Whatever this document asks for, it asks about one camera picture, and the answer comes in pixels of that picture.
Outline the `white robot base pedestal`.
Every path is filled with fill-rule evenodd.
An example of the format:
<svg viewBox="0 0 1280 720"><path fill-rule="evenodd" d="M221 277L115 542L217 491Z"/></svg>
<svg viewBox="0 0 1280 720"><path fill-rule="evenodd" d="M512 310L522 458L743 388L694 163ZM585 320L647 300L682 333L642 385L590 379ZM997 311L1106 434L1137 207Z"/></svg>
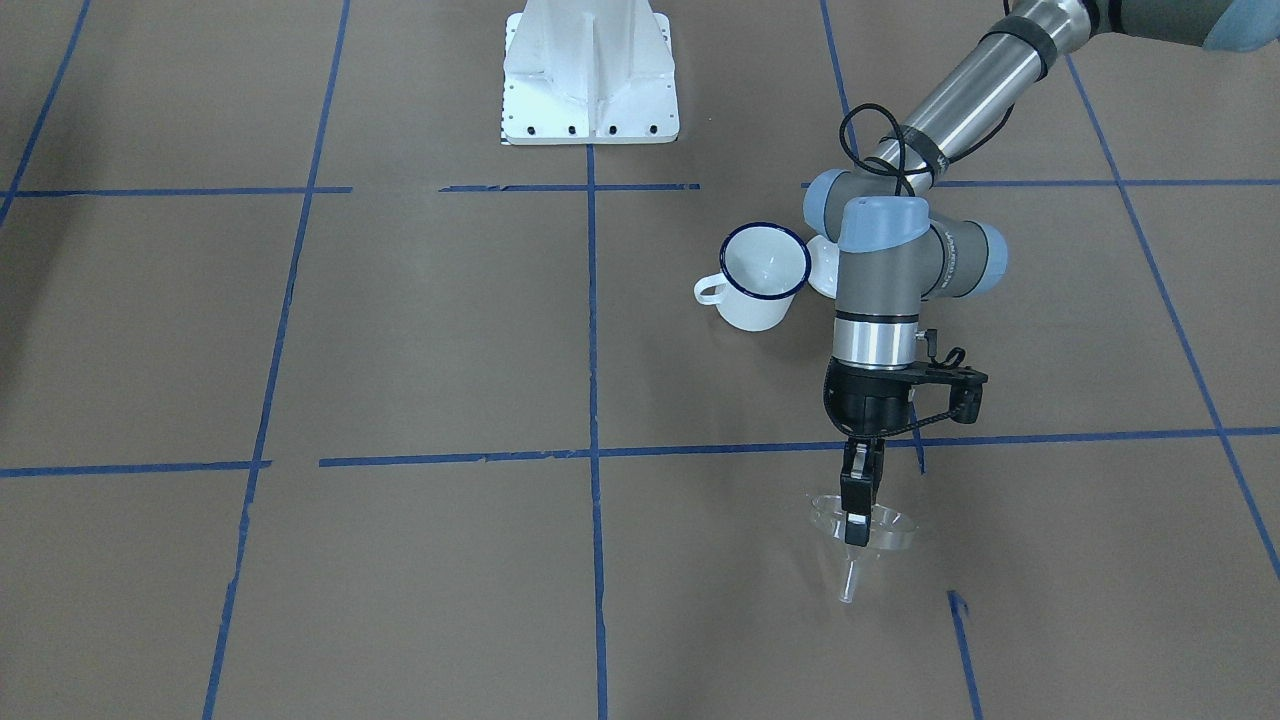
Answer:
<svg viewBox="0 0 1280 720"><path fill-rule="evenodd" d="M680 136L672 27L649 1L527 1L506 19L503 73L503 143Z"/></svg>

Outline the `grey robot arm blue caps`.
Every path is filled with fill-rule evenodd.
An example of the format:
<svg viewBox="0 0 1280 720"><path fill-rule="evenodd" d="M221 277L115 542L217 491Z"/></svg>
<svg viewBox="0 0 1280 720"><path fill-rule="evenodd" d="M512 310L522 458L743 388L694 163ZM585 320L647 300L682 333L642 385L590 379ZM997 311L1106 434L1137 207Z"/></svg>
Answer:
<svg viewBox="0 0 1280 720"><path fill-rule="evenodd" d="M936 332L919 325L932 299L964 299L993 288L1009 247L991 225L936 214L925 195L947 170L1001 128L1019 97L1055 64L1097 35L1125 35L1251 53L1277 40L1275 1L1014 1L977 46L900 120L874 151L859 155L838 128L850 168L818 176L804 199L810 228L838 251L832 359L823 402L846 437L840 475L844 542L865 547L883 474L884 442L918 428L913 391L943 386L940 421L972 424L986 374L955 350L938 359Z"/></svg>

